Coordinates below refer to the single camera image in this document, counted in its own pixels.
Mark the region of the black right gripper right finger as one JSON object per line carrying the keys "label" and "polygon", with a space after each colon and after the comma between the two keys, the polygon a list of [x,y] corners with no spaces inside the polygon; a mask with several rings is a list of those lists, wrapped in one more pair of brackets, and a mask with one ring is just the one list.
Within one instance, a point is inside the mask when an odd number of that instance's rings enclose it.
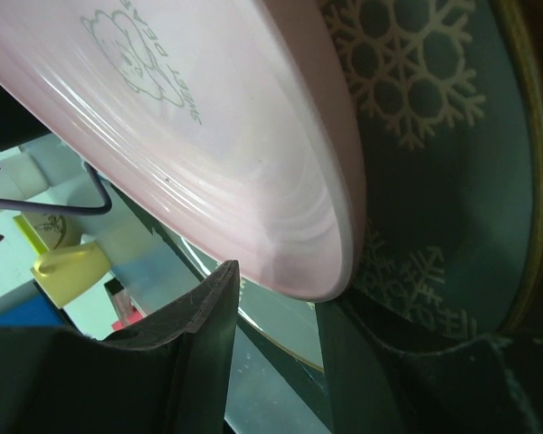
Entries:
{"label": "black right gripper right finger", "polygon": [[316,306],[337,433],[543,433],[543,335],[458,342],[355,290]]}

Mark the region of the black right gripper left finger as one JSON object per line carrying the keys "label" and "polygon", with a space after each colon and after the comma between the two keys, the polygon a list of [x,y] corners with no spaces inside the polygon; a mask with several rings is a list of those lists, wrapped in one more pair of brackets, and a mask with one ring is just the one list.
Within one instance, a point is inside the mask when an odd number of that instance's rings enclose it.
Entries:
{"label": "black right gripper left finger", "polygon": [[0,433],[220,433],[240,267],[103,340],[0,327]]}

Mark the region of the grey reindeer snowflake plate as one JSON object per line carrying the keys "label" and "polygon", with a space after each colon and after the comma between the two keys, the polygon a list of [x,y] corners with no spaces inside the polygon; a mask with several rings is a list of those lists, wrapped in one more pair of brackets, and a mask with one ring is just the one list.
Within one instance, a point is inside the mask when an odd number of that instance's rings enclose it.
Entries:
{"label": "grey reindeer snowflake plate", "polygon": [[543,268],[543,82],[520,2],[311,9],[362,139],[353,287],[456,341],[518,326]]}

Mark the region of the pink plate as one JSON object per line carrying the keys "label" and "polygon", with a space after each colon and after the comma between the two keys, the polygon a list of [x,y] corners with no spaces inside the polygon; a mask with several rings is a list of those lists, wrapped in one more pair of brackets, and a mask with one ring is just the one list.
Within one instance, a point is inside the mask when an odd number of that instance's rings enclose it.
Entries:
{"label": "pink plate", "polygon": [[326,301],[362,247],[356,115],[314,1],[0,1],[0,85],[208,256]]}

